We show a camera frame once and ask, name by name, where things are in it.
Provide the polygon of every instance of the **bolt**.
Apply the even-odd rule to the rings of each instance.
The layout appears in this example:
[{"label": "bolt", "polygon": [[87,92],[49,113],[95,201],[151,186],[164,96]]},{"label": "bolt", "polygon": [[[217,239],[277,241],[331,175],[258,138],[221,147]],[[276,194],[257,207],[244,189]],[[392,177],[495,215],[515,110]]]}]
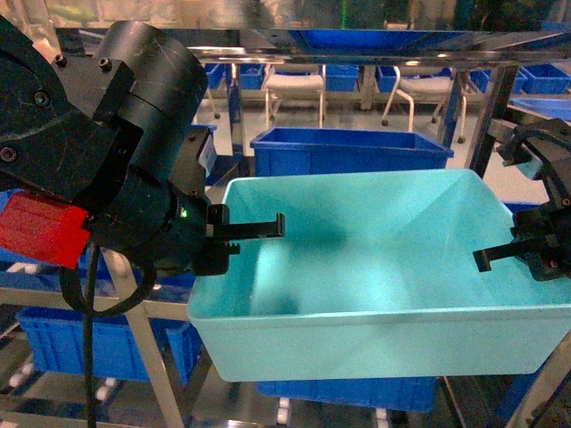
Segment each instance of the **bolt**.
[{"label": "bolt", "polygon": [[18,152],[13,147],[6,146],[0,150],[0,160],[3,162],[12,163],[16,158],[18,158]]},{"label": "bolt", "polygon": [[58,67],[65,67],[66,65],[68,65],[68,59],[63,56],[61,53],[57,54],[54,58],[55,64]]},{"label": "bolt", "polygon": [[38,107],[47,107],[50,103],[50,97],[44,91],[37,91],[34,94],[34,103]]},{"label": "bolt", "polygon": [[111,71],[113,64],[111,61],[109,61],[109,58],[104,57],[101,60],[99,60],[99,67],[101,68],[101,70],[103,70],[103,72],[108,72]]}]

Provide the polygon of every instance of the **blue plastic crate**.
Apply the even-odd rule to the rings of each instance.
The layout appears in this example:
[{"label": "blue plastic crate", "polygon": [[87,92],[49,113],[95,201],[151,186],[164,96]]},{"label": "blue plastic crate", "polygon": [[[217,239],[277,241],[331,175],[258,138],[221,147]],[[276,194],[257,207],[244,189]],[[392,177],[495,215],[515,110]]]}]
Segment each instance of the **blue plastic crate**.
[{"label": "blue plastic crate", "polygon": [[326,90],[354,92],[358,77],[359,67],[355,65],[327,65]]},{"label": "blue plastic crate", "polygon": [[316,49],[386,49],[412,44],[426,37],[427,31],[346,31],[342,29],[311,29],[303,32],[305,42]]},{"label": "blue plastic crate", "polygon": [[208,87],[217,89],[220,86],[222,76],[224,76],[224,64],[206,64],[204,65],[206,76],[208,76]]},{"label": "blue plastic crate", "polygon": [[377,84],[379,92],[393,91],[396,73],[393,67],[377,67]]},{"label": "blue plastic crate", "polygon": [[528,94],[564,94],[571,77],[551,64],[522,67],[527,77],[524,91]]},{"label": "blue plastic crate", "polygon": [[[62,309],[25,308],[16,318],[28,336],[38,371],[84,373],[81,314]],[[161,351],[170,343],[180,380],[187,383],[202,344],[198,333],[189,323],[180,321],[153,319],[151,326]],[[93,331],[96,377],[149,380],[125,317],[97,318]]]},{"label": "blue plastic crate", "polygon": [[439,169],[454,152],[408,132],[272,128],[252,140],[256,176]]},{"label": "blue plastic crate", "polygon": [[323,403],[430,412],[434,407],[435,383],[434,377],[259,382],[258,392]]},{"label": "blue plastic crate", "polygon": [[264,70],[265,69],[263,64],[242,64],[242,67],[240,68],[242,89],[261,89],[261,85],[264,82]]},{"label": "blue plastic crate", "polygon": [[[62,309],[25,308],[17,316],[28,336],[39,371],[82,375],[82,316]],[[158,334],[160,323],[152,321],[159,347],[166,335]],[[97,377],[148,381],[145,365],[125,317],[97,318],[93,327],[94,374]]]},{"label": "blue plastic crate", "polygon": [[550,118],[571,120],[571,100],[548,100],[542,98],[516,98],[510,100],[516,107],[535,111]]},{"label": "blue plastic crate", "polygon": [[166,329],[170,349],[177,366],[178,376],[183,385],[188,383],[194,366],[198,362],[198,354],[203,344],[196,329],[190,323],[181,323]]},{"label": "blue plastic crate", "polygon": [[[488,83],[492,79],[491,70],[476,70],[470,73],[470,78],[474,84],[480,89],[480,92],[484,93],[488,87]],[[527,77],[521,71],[517,74],[516,82],[514,83],[514,88],[511,91],[512,94],[519,94],[524,87],[524,83],[527,81]]]},{"label": "blue plastic crate", "polygon": [[570,31],[571,22],[544,21],[542,31]]}]

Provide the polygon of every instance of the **cable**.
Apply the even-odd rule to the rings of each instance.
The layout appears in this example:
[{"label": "cable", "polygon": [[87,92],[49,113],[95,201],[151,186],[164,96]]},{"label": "cable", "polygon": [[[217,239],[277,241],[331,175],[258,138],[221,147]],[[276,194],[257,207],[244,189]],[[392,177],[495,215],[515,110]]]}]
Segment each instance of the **cable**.
[{"label": "cable", "polygon": [[86,300],[81,294],[79,271],[77,269],[62,267],[60,269],[60,284],[62,285],[63,298],[68,305],[82,314],[90,313],[94,317],[115,317],[122,315],[128,310],[133,309],[144,299],[147,299],[153,290],[154,283],[157,279],[156,269],[152,265],[141,267],[141,269],[143,270],[143,279],[130,296],[111,308],[98,311],[93,310],[93,306],[91,308],[87,307]]},{"label": "cable", "polygon": [[85,290],[86,313],[83,314],[83,361],[86,384],[86,410],[87,428],[97,427],[95,379],[93,376],[93,317],[95,300],[95,283],[97,279],[97,265],[99,263],[99,246],[95,243],[89,245],[89,259],[87,262],[87,280]]},{"label": "cable", "polygon": [[69,269],[66,267],[60,269],[63,299],[73,309],[83,314],[83,359],[86,384],[87,428],[96,428],[97,426],[97,401],[95,398],[95,379],[93,375],[93,318],[115,317],[134,308],[149,296],[157,279],[157,271],[153,265],[142,267],[143,279],[141,280],[141,284],[137,285],[137,289],[134,290],[130,296],[109,309],[101,311],[94,310],[95,283],[100,254],[101,249],[99,246],[95,243],[90,243],[85,296],[81,293],[78,269]]}]

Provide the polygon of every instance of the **light blue plastic bin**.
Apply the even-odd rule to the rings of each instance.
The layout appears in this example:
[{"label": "light blue plastic bin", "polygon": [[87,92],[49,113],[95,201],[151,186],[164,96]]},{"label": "light blue plastic bin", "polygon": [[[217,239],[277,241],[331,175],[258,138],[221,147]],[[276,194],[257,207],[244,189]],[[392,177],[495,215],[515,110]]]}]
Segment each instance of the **light blue plastic bin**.
[{"label": "light blue plastic bin", "polygon": [[509,210],[463,169],[233,181],[235,223],[285,215],[198,278],[188,315],[232,382],[530,373],[571,328],[571,282],[472,252]]}]

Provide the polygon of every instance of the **chair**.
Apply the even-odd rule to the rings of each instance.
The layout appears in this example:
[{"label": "chair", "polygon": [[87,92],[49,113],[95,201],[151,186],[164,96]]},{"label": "chair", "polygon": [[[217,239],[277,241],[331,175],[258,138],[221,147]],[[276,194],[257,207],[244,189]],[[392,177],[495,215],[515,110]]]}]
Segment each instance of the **chair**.
[{"label": "chair", "polygon": [[[438,114],[443,108],[448,93],[451,91],[451,79],[448,76],[432,75],[440,73],[441,68],[435,67],[394,67],[396,73],[396,82],[394,83],[393,91],[389,96],[389,101],[385,107],[381,124],[386,127],[388,125],[387,116],[391,105],[393,104],[394,95],[398,94],[406,99],[410,104],[409,113],[409,132],[413,131],[414,123],[414,96],[419,95],[441,95],[442,100],[436,105],[436,109],[432,114],[432,123],[436,123]],[[411,76],[431,76],[426,78],[403,78]],[[460,114],[460,132],[458,143],[462,144],[466,141],[464,137],[464,128],[466,126],[466,112],[468,108],[468,101],[464,91],[462,91],[462,106]]]},{"label": "chair", "polygon": [[266,128],[274,120],[279,96],[291,93],[317,91],[319,94],[319,127],[325,119],[326,66],[314,64],[273,64],[266,68],[262,89],[266,91]]}]

